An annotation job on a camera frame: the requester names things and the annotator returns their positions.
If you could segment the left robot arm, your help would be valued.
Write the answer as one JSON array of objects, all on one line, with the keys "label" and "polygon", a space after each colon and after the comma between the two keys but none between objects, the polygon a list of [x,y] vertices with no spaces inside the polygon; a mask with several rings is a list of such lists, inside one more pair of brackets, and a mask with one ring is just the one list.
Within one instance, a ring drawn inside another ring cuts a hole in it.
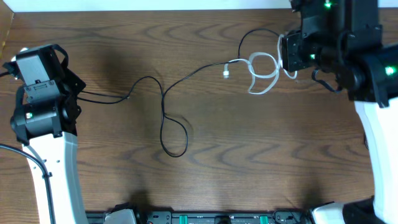
[{"label": "left robot arm", "polygon": [[104,214],[88,213],[77,169],[77,96],[86,87],[68,68],[68,54],[57,44],[22,49],[4,68],[22,80],[10,125],[34,181],[41,223],[137,223],[127,205]]}]

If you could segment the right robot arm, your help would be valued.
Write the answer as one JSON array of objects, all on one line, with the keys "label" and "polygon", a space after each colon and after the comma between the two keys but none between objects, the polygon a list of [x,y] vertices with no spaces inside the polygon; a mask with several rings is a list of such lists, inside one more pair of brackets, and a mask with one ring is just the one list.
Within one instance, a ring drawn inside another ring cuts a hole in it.
[{"label": "right robot arm", "polygon": [[283,36],[282,63],[297,72],[332,73],[364,129],[374,195],[313,208],[305,223],[397,222],[397,46],[382,43],[377,0],[291,0],[301,26]]}]

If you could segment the cardboard panel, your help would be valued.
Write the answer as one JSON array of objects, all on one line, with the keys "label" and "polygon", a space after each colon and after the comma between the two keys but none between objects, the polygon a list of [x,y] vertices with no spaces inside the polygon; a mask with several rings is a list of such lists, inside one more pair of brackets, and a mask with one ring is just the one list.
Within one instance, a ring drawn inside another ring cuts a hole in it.
[{"label": "cardboard panel", "polygon": [[0,54],[1,58],[4,54],[7,38],[14,19],[14,12],[1,0],[0,3]]}]

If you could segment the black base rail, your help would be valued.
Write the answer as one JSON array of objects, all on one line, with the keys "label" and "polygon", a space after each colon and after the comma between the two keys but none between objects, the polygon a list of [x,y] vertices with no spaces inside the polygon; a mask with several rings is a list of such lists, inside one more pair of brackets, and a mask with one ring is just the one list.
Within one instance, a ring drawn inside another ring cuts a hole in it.
[{"label": "black base rail", "polygon": [[142,224],[311,224],[303,212],[277,210],[264,213],[198,213],[151,211],[133,212],[136,223]]}]

